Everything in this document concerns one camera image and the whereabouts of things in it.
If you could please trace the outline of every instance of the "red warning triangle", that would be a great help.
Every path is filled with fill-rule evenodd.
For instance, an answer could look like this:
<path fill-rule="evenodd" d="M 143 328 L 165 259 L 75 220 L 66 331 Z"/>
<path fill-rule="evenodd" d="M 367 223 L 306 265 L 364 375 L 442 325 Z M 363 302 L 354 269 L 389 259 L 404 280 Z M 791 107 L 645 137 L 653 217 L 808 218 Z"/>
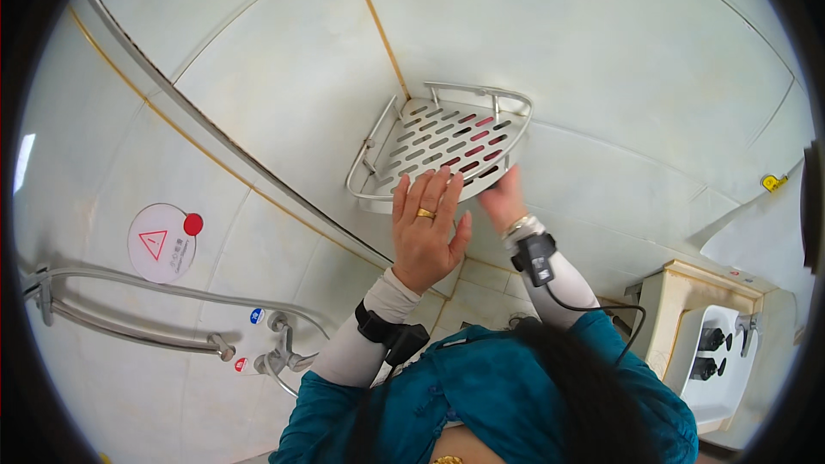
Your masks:
<path fill-rule="evenodd" d="M 150 251 L 155 260 L 160 258 L 160 250 L 163 249 L 163 243 L 166 241 L 167 230 L 162 232 L 147 232 L 139 233 L 140 241 L 144 243 L 146 249 Z"/>

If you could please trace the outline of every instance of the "hand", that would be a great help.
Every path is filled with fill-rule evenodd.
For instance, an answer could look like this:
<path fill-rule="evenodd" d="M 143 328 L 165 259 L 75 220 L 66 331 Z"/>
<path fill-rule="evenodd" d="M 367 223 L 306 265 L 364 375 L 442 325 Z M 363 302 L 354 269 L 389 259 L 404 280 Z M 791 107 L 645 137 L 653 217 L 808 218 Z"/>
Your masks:
<path fill-rule="evenodd" d="M 473 219 L 467 211 L 461 216 L 453 240 L 449 240 L 464 176 L 456 173 L 447 184 L 448 179 L 449 167 L 444 166 L 438 172 L 428 170 L 418 176 L 409 188 L 410 178 L 405 174 L 393 196 L 393 242 L 397 256 L 393 273 L 418 295 L 455 269 L 472 235 Z M 418 208 L 432 211 L 436 218 L 416 216 Z"/>
<path fill-rule="evenodd" d="M 528 214 L 521 192 L 521 170 L 513 165 L 496 182 L 496 188 L 479 194 L 479 203 L 490 216 L 492 227 L 504 235 L 513 222 Z"/>

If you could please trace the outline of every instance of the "black cable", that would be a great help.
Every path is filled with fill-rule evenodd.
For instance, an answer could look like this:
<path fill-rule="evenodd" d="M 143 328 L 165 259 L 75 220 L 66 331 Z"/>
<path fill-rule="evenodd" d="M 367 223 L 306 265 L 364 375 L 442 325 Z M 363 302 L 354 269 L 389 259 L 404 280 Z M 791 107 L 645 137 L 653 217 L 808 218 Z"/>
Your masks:
<path fill-rule="evenodd" d="M 604 310 L 621 310 L 621 309 L 628 310 L 628 309 L 633 309 L 633 310 L 638 310 L 638 311 L 642 312 L 642 320 L 639 321 L 639 327 L 636 329 L 636 331 L 634 331 L 633 335 L 630 335 L 630 340 L 627 341 L 627 345 L 624 346 L 624 350 L 621 352 L 621 355 L 619 355 L 619 357 L 616 358 L 615 365 L 618 366 L 619 363 L 621 362 L 621 359 L 624 358 L 624 356 L 627 354 L 628 350 L 630 350 L 630 345 L 632 345 L 634 340 L 636 340 L 636 336 L 639 335 L 640 331 L 642 331 L 642 326 L 645 325 L 645 318 L 647 318 L 647 316 L 648 316 L 648 313 L 645 311 L 645 308 L 643 306 L 639 306 L 639 305 L 593 306 L 591 308 L 583 308 L 582 306 L 572 306 L 572 305 L 568 305 L 567 303 L 561 301 L 560 299 L 558 299 L 558 297 L 556 297 L 555 294 L 553 294 L 553 291 L 550 289 L 550 283 L 544 284 L 544 286 L 547 287 L 547 292 L 550 293 L 550 297 L 552 297 L 553 301 L 555 301 L 560 306 L 562 306 L 562 308 L 567 308 L 568 310 L 572 310 L 572 311 L 576 311 L 576 312 L 595 312 L 595 311 L 600 311 L 600 310 L 604 311 Z"/>

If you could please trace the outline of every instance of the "gold ring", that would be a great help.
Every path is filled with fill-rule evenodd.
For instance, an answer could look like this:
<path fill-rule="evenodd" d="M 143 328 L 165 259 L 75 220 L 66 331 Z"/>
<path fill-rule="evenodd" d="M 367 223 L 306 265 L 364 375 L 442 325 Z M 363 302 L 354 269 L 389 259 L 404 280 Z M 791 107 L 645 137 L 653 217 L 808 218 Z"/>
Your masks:
<path fill-rule="evenodd" d="M 436 214 L 432 211 L 425 210 L 424 208 L 418 208 L 418 212 L 415 214 L 416 217 L 429 217 L 430 219 L 435 219 Z"/>

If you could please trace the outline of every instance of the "white arm sleeve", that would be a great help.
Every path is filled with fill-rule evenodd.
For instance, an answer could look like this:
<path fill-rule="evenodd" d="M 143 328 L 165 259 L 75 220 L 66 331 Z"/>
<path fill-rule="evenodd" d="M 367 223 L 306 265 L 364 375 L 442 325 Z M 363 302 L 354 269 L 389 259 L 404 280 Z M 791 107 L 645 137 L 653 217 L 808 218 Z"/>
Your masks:
<path fill-rule="evenodd" d="M 535 217 L 530 216 L 524 225 L 504 239 L 504 247 L 507 248 L 510 256 L 515 256 L 518 254 L 516 245 L 518 241 L 530 235 L 542 234 L 545 231 L 544 225 Z M 596 294 L 593 294 L 590 285 L 587 285 L 587 281 L 582 274 L 564 258 L 561 252 L 556 251 L 550 256 L 550 268 L 553 270 L 553 279 L 547 285 L 550 286 L 553 294 L 560 301 L 583 308 L 599 306 Z M 525 287 L 527 287 L 527 293 L 530 295 L 535 311 L 543 322 L 566 330 L 574 325 L 579 317 L 586 314 L 586 312 L 568 310 L 556 303 L 544 285 L 538 288 L 533 287 L 530 275 L 526 271 L 521 272 L 521 278 L 524 280 Z"/>
<path fill-rule="evenodd" d="M 364 296 L 364 307 L 384 321 L 401 324 L 420 300 L 387 269 Z M 366 388 L 376 379 L 387 352 L 386 346 L 361 335 L 353 313 L 315 357 L 312 370 L 337 385 Z"/>

